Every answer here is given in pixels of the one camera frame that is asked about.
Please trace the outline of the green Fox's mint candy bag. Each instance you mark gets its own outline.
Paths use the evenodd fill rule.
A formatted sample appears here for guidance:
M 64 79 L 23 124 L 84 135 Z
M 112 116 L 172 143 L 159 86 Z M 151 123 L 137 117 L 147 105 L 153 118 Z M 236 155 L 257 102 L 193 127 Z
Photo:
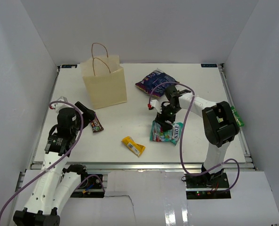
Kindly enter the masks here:
M 163 131 L 161 126 L 156 121 L 153 121 L 150 131 L 150 141 L 171 142 L 172 144 L 177 145 L 181 137 L 182 129 L 183 123 L 177 122 L 173 124 L 172 129 Z

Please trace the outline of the brown M&M's packet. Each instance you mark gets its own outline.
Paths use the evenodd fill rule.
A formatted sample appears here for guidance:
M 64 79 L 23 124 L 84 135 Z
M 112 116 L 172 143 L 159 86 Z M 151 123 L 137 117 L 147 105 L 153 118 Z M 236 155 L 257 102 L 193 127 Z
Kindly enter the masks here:
M 94 119 L 90 122 L 90 126 L 92 128 L 93 133 L 101 132 L 104 130 L 96 113 L 94 113 Z

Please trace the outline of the yellow snack wrapper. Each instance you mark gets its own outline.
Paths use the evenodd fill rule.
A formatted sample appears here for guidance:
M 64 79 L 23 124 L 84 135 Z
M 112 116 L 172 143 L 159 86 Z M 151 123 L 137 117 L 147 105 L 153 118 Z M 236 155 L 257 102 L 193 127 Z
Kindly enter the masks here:
M 145 150 L 144 145 L 136 143 L 130 136 L 123 138 L 121 142 L 137 157 L 140 157 Z

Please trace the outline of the purple blue snack bag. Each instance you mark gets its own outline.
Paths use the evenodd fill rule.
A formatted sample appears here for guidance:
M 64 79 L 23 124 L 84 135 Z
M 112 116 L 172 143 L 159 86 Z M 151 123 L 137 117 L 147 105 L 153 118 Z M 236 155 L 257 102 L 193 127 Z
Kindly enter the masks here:
M 164 95 L 165 89 L 173 83 L 167 82 L 178 82 L 170 75 L 166 74 L 160 69 L 156 69 L 150 74 L 146 75 L 141 81 L 137 82 L 135 86 L 145 92 L 146 94 L 151 94 L 152 90 L 158 86 L 152 93 L 153 97 L 162 97 Z

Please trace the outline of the green snack packet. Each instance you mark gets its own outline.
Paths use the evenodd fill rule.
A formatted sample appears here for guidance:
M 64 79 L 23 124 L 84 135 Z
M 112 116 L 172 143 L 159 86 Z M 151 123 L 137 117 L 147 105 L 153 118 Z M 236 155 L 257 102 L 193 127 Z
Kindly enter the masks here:
M 233 113 L 233 116 L 235 118 L 235 121 L 236 121 L 237 125 L 239 127 L 243 127 L 245 124 L 244 124 L 242 118 L 240 117 L 240 115 L 238 114 L 238 112 L 236 111 L 234 106 L 231 106 L 231 111 Z

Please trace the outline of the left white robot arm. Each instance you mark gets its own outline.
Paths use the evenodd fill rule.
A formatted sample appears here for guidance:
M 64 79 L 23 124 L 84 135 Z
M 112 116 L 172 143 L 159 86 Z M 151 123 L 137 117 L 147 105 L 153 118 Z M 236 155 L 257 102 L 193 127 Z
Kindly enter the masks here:
M 58 110 L 57 123 L 49 131 L 41 172 L 33 180 L 34 190 L 23 209 L 13 215 L 17 226 L 58 226 L 75 190 L 88 186 L 89 178 L 102 182 L 101 176 L 88 174 L 84 165 L 65 167 L 83 129 L 96 119 L 95 111 L 79 101 L 71 105 L 63 99 L 52 102 L 50 108 Z

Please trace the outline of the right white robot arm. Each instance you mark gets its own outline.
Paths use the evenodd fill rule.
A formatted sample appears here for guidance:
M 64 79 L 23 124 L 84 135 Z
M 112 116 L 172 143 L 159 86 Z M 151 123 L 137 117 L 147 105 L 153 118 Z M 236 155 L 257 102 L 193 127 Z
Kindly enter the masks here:
M 201 182 L 205 187 L 211 188 L 223 175 L 223 161 L 230 143 L 239 133 L 238 124 L 234 118 L 228 102 L 219 103 L 205 100 L 194 95 L 188 89 L 177 90 L 174 85 L 165 90 L 166 102 L 159 103 L 157 100 L 150 102 L 149 108 L 156 108 L 155 122 L 160 125 L 162 131 L 173 128 L 176 114 L 186 109 L 187 113 L 193 112 L 203 120 L 205 136 L 208 140 L 207 156 L 202 164 Z

